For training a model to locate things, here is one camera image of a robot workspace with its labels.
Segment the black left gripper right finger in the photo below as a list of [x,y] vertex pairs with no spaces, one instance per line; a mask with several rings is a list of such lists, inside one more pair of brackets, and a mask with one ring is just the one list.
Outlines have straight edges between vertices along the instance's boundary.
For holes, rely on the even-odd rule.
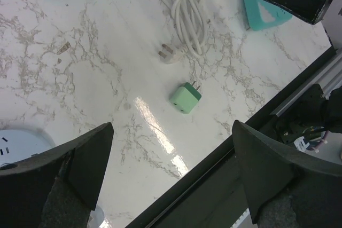
[[341,227],[341,165],[300,152],[238,120],[232,136],[253,224]]

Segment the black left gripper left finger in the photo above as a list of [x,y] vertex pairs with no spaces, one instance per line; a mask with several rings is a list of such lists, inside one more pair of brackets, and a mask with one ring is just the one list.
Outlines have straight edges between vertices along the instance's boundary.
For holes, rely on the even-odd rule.
[[69,142],[1,168],[1,227],[87,227],[110,157],[104,123]]

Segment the green cube plug adapter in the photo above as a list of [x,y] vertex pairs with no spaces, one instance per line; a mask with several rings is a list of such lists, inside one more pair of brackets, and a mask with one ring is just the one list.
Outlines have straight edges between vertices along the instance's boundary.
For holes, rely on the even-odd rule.
[[170,103],[181,113],[189,114],[202,98],[200,87],[195,87],[195,81],[181,84],[170,96]]

